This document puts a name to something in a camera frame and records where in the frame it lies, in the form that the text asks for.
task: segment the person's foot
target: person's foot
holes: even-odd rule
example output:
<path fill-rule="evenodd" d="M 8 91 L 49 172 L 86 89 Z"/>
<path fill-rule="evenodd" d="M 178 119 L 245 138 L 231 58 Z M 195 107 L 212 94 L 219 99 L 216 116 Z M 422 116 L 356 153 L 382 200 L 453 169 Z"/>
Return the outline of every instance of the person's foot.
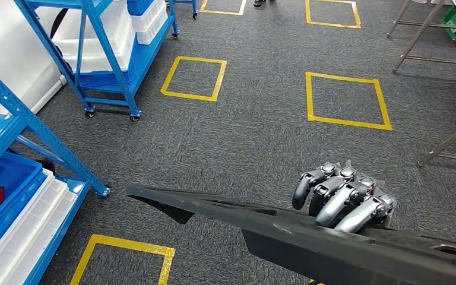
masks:
<path fill-rule="evenodd" d="M 254 0 L 254 7 L 261 7 L 266 0 Z"/>

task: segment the yellow floor marking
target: yellow floor marking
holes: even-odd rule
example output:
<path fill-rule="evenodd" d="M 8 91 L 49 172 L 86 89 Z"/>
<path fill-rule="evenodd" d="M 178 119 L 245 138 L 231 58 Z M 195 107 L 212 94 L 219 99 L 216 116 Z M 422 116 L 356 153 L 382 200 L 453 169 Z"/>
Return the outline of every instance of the yellow floor marking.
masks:
<path fill-rule="evenodd" d="M 163 264 L 161 266 L 158 285 L 167 284 L 167 279 L 169 278 L 170 273 L 170 266 L 172 265 L 172 258 L 176 252 L 175 249 L 169 248 L 167 246 L 152 245 L 150 243 L 136 242 L 134 240 L 119 239 L 117 237 L 93 234 L 88 241 L 83 255 L 81 256 L 80 263 L 78 263 L 78 267 L 72 276 L 70 285 L 78 285 L 80 283 L 81 276 L 83 276 L 83 272 L 85 271 L 88 261 L 90 260 L 90 255 L 92 254 L 96 244 L 110 245 L 116 246 L 118 248 L 126 248 L 132 249 L 134 251 L 143 251 L 149 252 L 151 254 L 163 255 Z"/>
<path fill-rule="evenodd" d="M 342 80 L 342 81 L 373 84 L 373 86 L 375 87 L 376 98 L 378 100 L 378 106 L 380 107 L 380 112 L 382 114 L 382 121 L 384 123 L 358 122 L 358 121 L 350 121 L 350 120 L 315 116 L 314 115 L 314 104 L 312 101 L 312 77 L 321 77 L 321 78 L 327 78 L 327 79 L 332 79 L 332 80 Z M 362 126 L 364 128 L 384 129 L 387 131 L 392 130 L 391 121 L 389 120 L 389 114 L 387 114 L 387 107 L 385 106 L 385 102 L 384 102 L 384 96 L 382 95 L 382 88 L 380 88 L 380 81 L 378 81 L 378 79 L 344 77 L 344 76 L 338 76 L 338 75 L 305 72 L 305 81 L 306 81 L 306 95 L 307 95 L 307 120 L 332 123 L 332 124 L 349 125 L 349 126 Z"/>
<path fill-rule="evenodd" d="M 206 10 L 205 6 L 207 5 L 208 0 L 204 0 L 202 5 L 200 6 L 200 12 L 206 12 L 206 13 L 213 13 L 213 14 L 224 14 L 224 15 L 243 15 L 243 10 L 245 8 L 245 1 L 242 0 L 242 3 L 240 5 L 239 11 L 238 12 L 226 12 L 226 11 L 216 11 L 216 10 Z"/>
<path fill-rule="evenodd" d="M 314 279 L 310 278 L 310 281 L 308 281 L 308 284 L 311 284 L 311 283 L 314 282 L 314 281 L 315 281 Z"/>
<path fill-rule="evenodd" d="M 167 91 L 169 88 L 170 80 L 174 76 L 176 69 L 178 68 L 179 61 L 200 61 L 200 62 L 212 62 L 215 64 L 220 64 L 221 67 L 219 68 L 219 74 L 217 75 L 216 83 L 214 85 L 214 90 L 211 96 L 202 96 L 202 95 L 194 95 L 188 93 L 180 93 L 174 91 Z M 221 83 L 223 82 L 224 77 L 224 70 L 226 69 L 226 61 L 222 61 L 221 59 L 210 59 L 210 58 L 193 58 L 191 56 L 178 56 L 174 60 L 172 67 L 170 68 L 169 74 L 167 78 L 165 78 L 165 82 L 161 87 L 161 93 L 167 96 L 174 96 L 174 97 L 181 97 L 187 99 L 196 99 L 196 100 L 205 100 L 205 101 L 217 101 L 217 95 L 219 94 L 219 88 L 221 88 Z"/>
<path fill-rule="evenodd" d="M 334 3 L 346 3 L 352 6 L 352 12 L 354 13 L 354 19 L 356 20 L 355 25 L 344 25 L 344 24 L 333 24 L 333 23 L 324 23 L 312 21 L 310 16 L 310 1 L 322 1 L 322 2 L 334 2 Z M 321 26 L 330 26 L 330 27 L 339 27 L 339 28 L 361 28 L 361 19 L 359 18 L 359 12 L 357 11 L 357 5 L 354 1 L 341 1 L 341 0 L 305 0 L 305 17 L 308 24 L 321 25 Z"/>

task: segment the white storage box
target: white storage box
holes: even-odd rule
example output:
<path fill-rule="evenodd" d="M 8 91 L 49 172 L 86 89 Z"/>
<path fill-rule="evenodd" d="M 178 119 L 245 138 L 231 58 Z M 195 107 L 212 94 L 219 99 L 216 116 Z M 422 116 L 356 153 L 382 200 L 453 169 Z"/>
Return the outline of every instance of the white storage box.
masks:
<path fill-rule="evenodd" d="M 144 29 L 135 29 L 137 34 L 137 43 L 141 45 L 149 45 L 158 31 L 162 28 L 165 21 L 167 21 L 167 10 L 165 7 L 158 13 L 151 26 Z"/>
<path fill-rule="evenodd" d="M 128 69 L 135 31 L 126 8 L 126 1 L 113 1 L 100 18 L 120 69 Z M 80 21 L 81 11 L 69 9 L 52 39 L 73 71 L 77 63 Z M 111 71 L 106 54 L 88 18 L 84 38 L 81 72 Z"/>
<path fill-rule="evenodd" d="M 43 173 L 46 180 L 0 239 L 0 285 L 25 282 L 78 197 Z"/>
<path fill-rule="evenodd" d="M 126 19 L 124 30 L 122 34 L 125 34 L 125 37 L 121 39 L 122 45 L 114 49 L 116 61 L 122 71 L 128 69 L 128 64 L 130 63 L 130 56 L 132 55 L 132 48 L 134 47 L 135 40 L 135 31 L 132 26 L 132 21 L 130 18 Z M 77 56 L 63 56 L 64 60 L 71 66 L 73 72 L 76 71 L 76 64 L 78 63 Z M 92 72 L 92 71 L 112 71 L 111 64 L 104 52 L 100 55 L 87 56 L 83 55 L 81 58 L 81 72 Z"/>
<path fill-rule="evenodd" d="M 132 17 L 132 24 L 134 25 L 135 31 L 144 31 L 149 29 L 153 25 L 156 17 L 163 13 L 163 10 L 167 8 L 167 3 L 164 0 L 154 0 L 153 3 L 147 8 L 146 12 L 140 16 Z"/>

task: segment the blue storage crate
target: blue storage crate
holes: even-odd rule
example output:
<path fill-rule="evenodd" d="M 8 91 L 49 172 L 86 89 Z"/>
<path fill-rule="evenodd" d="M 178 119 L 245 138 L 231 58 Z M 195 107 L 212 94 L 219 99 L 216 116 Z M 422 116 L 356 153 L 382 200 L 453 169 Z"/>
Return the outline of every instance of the blue storage crate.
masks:
<path fill-rule="evenodd" d="M 132 16 L 141 16 L 147 8 L 153 3 L 153 0 L 126 0 L 128 13 Z"/>
<path fill-rule="evenodd" d="M 132 53 L 130 54 L 130 61 L 128 63 L 128 69 L 123 71 L 123 77 L 125 82 L 130 85 L 137 80 L 137 37 L 134 38 L 134 45 L 132 47 Z M 106 85 L 118 85 L 115 73 L 112 71 L 93 71 L 89 73 L 80 74 L 80 82 L 82 87 L 97 87 Z"/>
<path fill-rule="evenodd" d="M 0 205 L 0 239 L 45 179 L 40 163 L 11 153 L 1 156 L 0 186 L 4 187 L 4 199 Z"/>

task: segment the white wall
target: white wall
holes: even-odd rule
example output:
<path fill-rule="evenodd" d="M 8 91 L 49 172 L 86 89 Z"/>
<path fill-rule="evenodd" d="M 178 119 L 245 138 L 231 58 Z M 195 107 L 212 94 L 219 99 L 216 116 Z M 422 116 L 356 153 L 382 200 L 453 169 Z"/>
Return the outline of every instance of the white wall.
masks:
<path fill-rule="evenodd" d="M 59 11 L 46 7 L 36 10 L 47 34 Z M 65 84 L 60 78 L 53 59 L 15 2 L 0 0 L 0 79 L 37 112 Z M 1 105 L 0 113 L 7 113 Z"/>

